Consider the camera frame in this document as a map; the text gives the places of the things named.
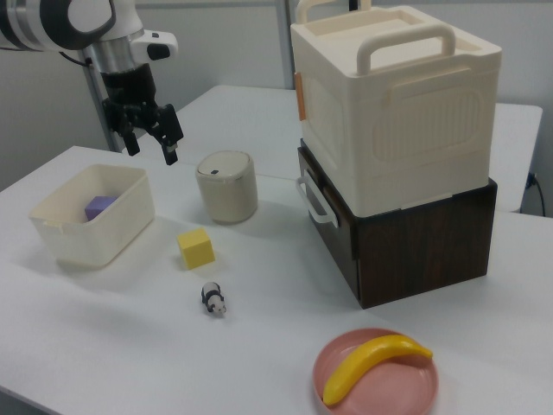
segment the white wall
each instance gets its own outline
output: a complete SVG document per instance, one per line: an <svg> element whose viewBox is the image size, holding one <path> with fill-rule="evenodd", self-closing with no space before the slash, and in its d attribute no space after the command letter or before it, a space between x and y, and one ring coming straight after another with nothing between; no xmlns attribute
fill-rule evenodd
<svg viewBox="0 0 553 415"><path fill-rule="evenodd" d="M174 2L139 9L147 29L173 33L179 55L152 65L159 105L182 108L213 86L285 88L290 65L283 64L277 8L272 2Z"/></svg>
<svg viewBox="0 0 553 415"><path fill-rule="evenodd" d="M107 149L83 69L0 50L0 190L73 145Z"/></svg>
<svg viewBox="0 0 553 415"><path fill-rule="evenodd" d="M297 1L290 2L291 9L294 9ZM319 10L313 10L313 18L347 11L347 2L340 2L339 6L317 6L314 9ZM547 215L553 216L553 3L471 1L435 4L446 2L432 0L408 3L503 48L498 101L543 108L531 169L538 174L542 185ZM523 210L529 214L541 214L536 188L526 191Z"/></svg>

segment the table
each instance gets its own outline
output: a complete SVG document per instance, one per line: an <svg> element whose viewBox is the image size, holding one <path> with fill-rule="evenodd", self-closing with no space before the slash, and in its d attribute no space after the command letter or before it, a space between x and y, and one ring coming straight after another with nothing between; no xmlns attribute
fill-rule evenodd
<svg viewBox="0 0 553 415"><path fill-rule="evenodd" d="M146 169L156 219L106 268L56 263L27 212L94 163ZM497 212L487 277L361 310L290 179L259 176L258 211L205 213L194 166L72 148L0 193L0 388L61 414L316 414L311 368L351 329L432 348L433 414L553 413L553 221ZM178 233L217 260L184 271ZM200 303L220 283L228 308Z"/></svg>
<svg viewBox="0 0 553 415"><path fill-rule="evenodd" d="M296 148L302 137L296 92L247 86L216 86L177 112L184 132L179 160L197 165L220 150L251 154L257 172L295 179ZM490 177L498 183L496 208L517 212L542 117L532 105L497 104L490 159ZM138 156L163 159L149 135L139 139Z"/></svg>

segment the yellow sponge cube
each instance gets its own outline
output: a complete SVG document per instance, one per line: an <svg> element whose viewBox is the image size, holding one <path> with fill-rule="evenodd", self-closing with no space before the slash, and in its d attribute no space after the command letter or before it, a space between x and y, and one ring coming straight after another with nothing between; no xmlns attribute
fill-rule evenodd
<svg viewBox="0 0 553 415"><path fill-rule="evenodd" d="M176 237L182 259L189 270L215 260L211 240L203 227Z"/></svg>

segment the wooden drawer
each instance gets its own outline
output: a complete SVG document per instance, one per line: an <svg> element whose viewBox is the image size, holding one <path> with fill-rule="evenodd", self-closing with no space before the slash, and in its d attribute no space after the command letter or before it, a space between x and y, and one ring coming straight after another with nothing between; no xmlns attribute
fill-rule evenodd
<svg viewBox="0 0 553 415"><path fill-rule="evenodd" d="M486 275L497 194L493 180L446 200L359 218L304 142L298 153L301 170L314 178L337 216L338 227L314 224L361 307Z"/></svg>

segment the toy panda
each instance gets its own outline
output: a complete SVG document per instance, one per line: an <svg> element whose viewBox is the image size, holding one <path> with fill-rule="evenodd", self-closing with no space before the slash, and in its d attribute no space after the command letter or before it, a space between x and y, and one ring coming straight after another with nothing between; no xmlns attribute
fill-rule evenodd
<svg viewBox="0 0 553 415"><path fill-rule="evenodd" d="M217 283L206 283L201 289L201 301L210 313L225 313L225 298L221 294L221 287Z"/></svg>

